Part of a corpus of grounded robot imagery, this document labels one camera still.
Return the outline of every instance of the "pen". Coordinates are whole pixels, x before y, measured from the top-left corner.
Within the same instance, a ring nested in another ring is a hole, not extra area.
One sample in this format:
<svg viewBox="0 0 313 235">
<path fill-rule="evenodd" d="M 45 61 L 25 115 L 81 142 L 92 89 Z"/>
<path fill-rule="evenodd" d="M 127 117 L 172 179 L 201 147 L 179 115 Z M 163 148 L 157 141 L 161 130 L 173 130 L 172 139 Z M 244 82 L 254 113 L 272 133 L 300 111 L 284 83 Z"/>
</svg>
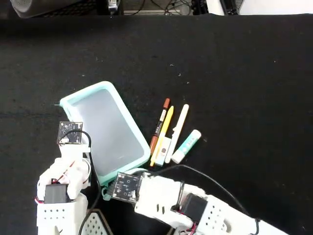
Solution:
<svg viewBox="0 0 313 235">
<path fill-rule="evenodd" d="M 174 149 L 175 149 L 176 143 L 178 141 L 178 137 L 180 135 L 182 126 L 184 125 L 188 109 L 189 109 L 189 105 L 185 104 L 183 106 L 182 110 L 181 110 L 180 116 L 178 118 L 177 125 L 173 129 L 174 133 L 172 135 L 172 141 L 171 141 L 170 147 L 168 148 L 168 151 L 167 151 L 167 155 L 166 155 L 166 158 L 165 158 L 165 163 L 169 163 L 170 162 L 172 154 L 174 153 Z"/>
<path fill-rule="evenodd" d="M 170 124 L 170 121 L 171 121 L 171 118 L 173 116 L 173 112 L 174 112 L 174 106 L 171 106 L 170 109 L 167 112 L 167 115 L 166 115 L 164 124 L 162 126 L 162 129 L 161 129 L 158 141 L 156 143 L 156 148 L 155 148 L 155 150 L 154 150 L 154 152 L 152 154 L 150 166 L 153 166 L 155 164 L 158 151 L 159 151 L 160 147 L 162 146 L 163 138 L 165 137 L 167 128 L 168 128 L 168 126 Z"/>
<path fill-rule="evenodd" d="M 160 135 L 160 132 L 161 132 L 161 127 L 162 127 L 162 124 L 164 122 L 164 119 L 165 119 L 165 115 L 166 115 L 166 111 L 168 109 L 168 106 L 170 104 L 170 99 L 169 98 L 166 98 L 164 104 L 163 104 L 163 110 L 162 110 L 162 114 L 161 114 L 161 117 L 157 123 L 157 126 L 156 126 L 156 130 L 152 136 L 152 140 L 151 140 L 151 143 L 150 143 L 150 149 L 151 149 L 151 155 L 153 154 L 155 148 L 156 148 L 156 144 L 157 144 L 157 140 L 158 140 L 158 137 Z"/>
</svg>

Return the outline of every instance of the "black cable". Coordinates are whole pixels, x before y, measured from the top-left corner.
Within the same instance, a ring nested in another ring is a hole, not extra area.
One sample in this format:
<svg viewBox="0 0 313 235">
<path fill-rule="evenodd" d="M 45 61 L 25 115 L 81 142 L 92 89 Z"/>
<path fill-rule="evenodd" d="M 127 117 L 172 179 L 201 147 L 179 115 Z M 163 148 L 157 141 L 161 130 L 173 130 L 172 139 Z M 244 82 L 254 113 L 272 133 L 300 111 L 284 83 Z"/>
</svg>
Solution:
<svg viewBox="0 0 313 235">
<path fill-rule="evenodd" d="M 166 15 L 166 12 L 169 13 L 168 7 L 171 5 L 171 3 L 172 3 L 172 0 L 170 0 L 170 1 L 168 2 L 168 4 L 166 5 L 165 10 L 164 10 L 164 14 L 165 14 L 165 15 Z"/>
<path fill-rule="evenodd" d="M 180 183 L 180 188 L 179 188 L 178 199 L 177 199 L 177 203 L 176 203 L 176 206 L 178 207 L 178 210 L 180 209 L 179 202 L 181 201 L 182 193 L 184 191 L 184 187 L 185 187 L 185 182 L 181 182 Z"/>
<path fill-rule="evenodd" d="M 258 235 L 259 234 L 259 223 L 260 223 L 260 219 L 259 218 L 255 218 L 255 223 L 256 223 L 256 232 L 254 234 L 250 234 L 250 235 Z"/>
<path fill-rule="evenodd" d="M 132 16 L 136 15 L 139 11 L 141 11 L 143 9 L 145 3 L 146 3 L 146 0 L 143 0 L 141 6 L 139 7 L 139 9 L 135 13 L 133 13 Z"/>
<path fill-rule="evenodd" d="M 189 3 L 188 2 L 186 2 L 185 0 L 180 0 L 180 2 L 181 2 L 181 4 L 179 4 L 179 5 L 174 5 L 173 7 L 171 7 L 171 8 L 168 8 L 167 10 L 169 11 L 169 10 L 172 10 L 172 9 L 174 9 L 178 14 L 180 14 L 180 15 L 183 15 L 183 14 L 181 14 L 180 12 L 178 12 L 177 11 L 177 7 L 180 7 L 180 6 L 184 6 L 184 5 L 186 5 L 186 6 L 188 6 L 189 7 L 189 12 L 188 12 L 188 14 L 187 14 L 187 16 L 189 16 L 190 15 L 190 13 L 191 13 L 191 11 L 192 11 L 192 9 L 191 9 L 191 6 L 189 5 Z"/>
<path fill-rule="evenodd" d="M 238 199 L 233 195 L 231 194 L 227 189 L 225 189 L 220 183 L 218 183 L 216 180 L 214 180 L 212 177 L 202 173 L 201 171 L 199 170 L 196 170 L 196 169 L 193 169 L 192 167 L 188 166 L 188 165 L 182 165 L 182 164 L 178 164 L 178 165 L 174 165 L 174 166 L 170 166 L 168 168 L 165 168 L 163 170 L 159 170 L 159 171 L 156 171 L 156 172 L 152 172 L 151 175 L 149 175 L 148 177 L 152 177 L 152 176 L 156 176 L 156 175 L 160 175 L 166 171 L 169 171 L 169 170 L 172 170 L 172 169 L 175 169 L 175 168 L 179 168 L 179 167 L 184 167 L 184 168 L 188 168 L 204 177 L 206 177 L 207 179 L 211 180 L 213 183 L 215 183 L 218 187 L 220 187 L 228 196 L 230 196 L 233 201 L 237 204 L 237 206 L 241 209 L 241 211 L 248 215 L 249 216 L 249 213 L 248 211 L 243 207 L 243 205 L 238 201 Z"/>
<path fill-rule="evenodd" d="M 87 136 L 88 138 L 88 147 L 91 148 L 91 137 L 90 135 L 86 132 L 86 131 L 82 131 L 82 130 L 79 130 L 79 129 L 73 129 L 73 130 L 70 130 L 68 132 L 66 132 L 61 138 L 60 138 L 60 141 L 65 138 L 68 134 L 70 133 L 73 133 L 73 132 L 80 132 L 80 133 L 83 133 Z"/>
<path fill-rule="evenodd" d="M 66 133 L 63 135 L 63 137 L 62 137 L 61 139 L 63 139 L 63 138 L 66 137 L 68 134 L 73 133 L 73 132 L 80 132 L 80 133 L 85 134 L 85 135 L 87 136 L 87 138 L 88 138 L 88 141 L 89 141 L 88 146 L 89 146 L 89 148 L 91 148 L 91 137 L 90 137 L 90 135 L 89 135 L 86 131 L 82 131 L 82 130 L 78 130 L 78 129 L 70 130 L 70 131 L 66 132 Z M 92 173 L 92 174 L 95 176 L 95 178 L 96 178 L 97 188 L 98 188 L 98 194 L 97 194 L 97 197 L 96 197 L 95 201 L 93 202 L 92 206 L 90 207 L 88 213 L 86 214 L 86 216 L 85 216 L 85 218 L 84 218 L 84 220 L 83 220 L 83 222 L 82 222 L 82 224 L 81 224 L 81 226 L 80 226 L 80 228 L 79 228 L 79 233 L 78 233 L 78 235 L 81 235 L 81 234 L 82 234 L 82 231 L 83 231 L 85 222 L 88 220 L 89 216 L 90 216 L 91 213 L 92 213 L 92 210 L 96 207 L 96 205 L 97 205 L 97 203 L 98 203 L 98 201 L 99 201 L 99 199 L 100 199 L 100 197 L 101 197 L 101 186 L 100 186 L 100 182 L 99 182 L 98 177 L 97 177 L 96 170 L 94 169 L 94 164 L 93 164 L 91 152 L 89 153 L 89 158 L 90 158 L 91 173 Z"/>
<path fill-rule="evenodd" d="M 156 5 L 157 7 L 159 7 L 161 10 L 165 11 L 165 9 L 163 7 L 161 7 L 159 4 L 157 4 L 154 0 L 150 0 L 154 5 Z"/>
</svg>

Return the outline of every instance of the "white marker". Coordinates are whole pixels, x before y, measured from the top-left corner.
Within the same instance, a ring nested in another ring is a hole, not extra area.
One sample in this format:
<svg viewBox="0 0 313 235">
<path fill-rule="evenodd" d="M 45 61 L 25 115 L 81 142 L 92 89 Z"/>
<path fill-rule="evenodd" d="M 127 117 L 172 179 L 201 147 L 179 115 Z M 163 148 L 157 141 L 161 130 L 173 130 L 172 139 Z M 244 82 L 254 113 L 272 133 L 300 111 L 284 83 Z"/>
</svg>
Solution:
<svg viewBox="0 0 313 235">
<path fill-rule="evenodd" d="M 179 164 L 200 137 L 200 131 L 193 130 L 184 143 L 182 143 L 178 150 L 172 155 L 173 162 Z"/>
<path fill-rule="evenodd" d="M 165 163 L 169 163 L 170 162 L 172 154 L 174 153 L 174 149 L 175 149 L 176 143 L 178 141 L 178 138 L 179 138 L 182 126 L 184 125 L 188 109 L 189 109 L 189 105 L 185 104 L 183 106 L 182 110 L 181 110 L 180 116 L 178 118 L 177 125 L 173 129 L 174 133 L 172 135 L 172 141 L 171 141 L 170 147 L 169 147 L 169 149 L 167 151 L 167 155 L 166 155 L 166 158 L 165 158 Z"/>
</svg>

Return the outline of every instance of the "orange marker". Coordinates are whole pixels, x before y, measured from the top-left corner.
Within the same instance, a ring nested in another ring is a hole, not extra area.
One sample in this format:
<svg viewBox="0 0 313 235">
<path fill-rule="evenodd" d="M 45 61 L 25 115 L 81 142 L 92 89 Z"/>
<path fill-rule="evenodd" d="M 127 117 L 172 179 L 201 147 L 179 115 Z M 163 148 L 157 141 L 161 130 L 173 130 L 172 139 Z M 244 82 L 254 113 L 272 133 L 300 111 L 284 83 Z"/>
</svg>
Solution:
<svg viewBox="0 0 313 235">
<path fill-rule="evenodd" d="M 164 122 L 164 119 L 165 119 L 165 116 L 166 116 L 166 111 L 168 109 L 169 104 L 170 104 L 170 99 L 166 98 L 166 100 L 165 100 L 165 102 L 163 104 L 163 110 L 162 110 L 162 114 L 161 114 L 160 120 L 157 123 L 156 130 L 155 130 L 155 132 L 154 132 L 154 134 L 152 136 L 152 140 L 151 140 L 151 143 L 150 143 L 151 155 L 153 154 L 153 152 L 154 152 L 154 150 L 156 148 L 157 140 L 158 140 L 158 137 L 160 135 L 162 124 Z"/>
</svg>

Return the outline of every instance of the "black table surface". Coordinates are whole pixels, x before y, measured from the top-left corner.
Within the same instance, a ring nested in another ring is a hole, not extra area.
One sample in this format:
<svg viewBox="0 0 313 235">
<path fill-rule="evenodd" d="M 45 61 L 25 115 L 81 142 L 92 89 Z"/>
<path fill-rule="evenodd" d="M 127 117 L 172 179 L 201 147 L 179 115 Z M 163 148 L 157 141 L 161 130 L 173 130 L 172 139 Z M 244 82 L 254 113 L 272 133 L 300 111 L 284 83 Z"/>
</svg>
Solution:
<svg viewBox="0 0 313 235">
<path fill-rule="evenodd" d="M 308 15 L 0 21 L 1 234 L 36 234 L 36 182 L 60 156 L 58 123 L 67 120 L 55 104 L 103 80 L 147 142 L 166 97 L 173 124 L 188 103 L 178 144 L 193 129 L 202 138 L 183 163 L 215 178 L 252 216 L 312 234 L 312 29 Z M 189 170 L 167 176 L 235 206 Z M 98 207 L 118 235 L 169 229 L 130 204 Z"/>
</svg>

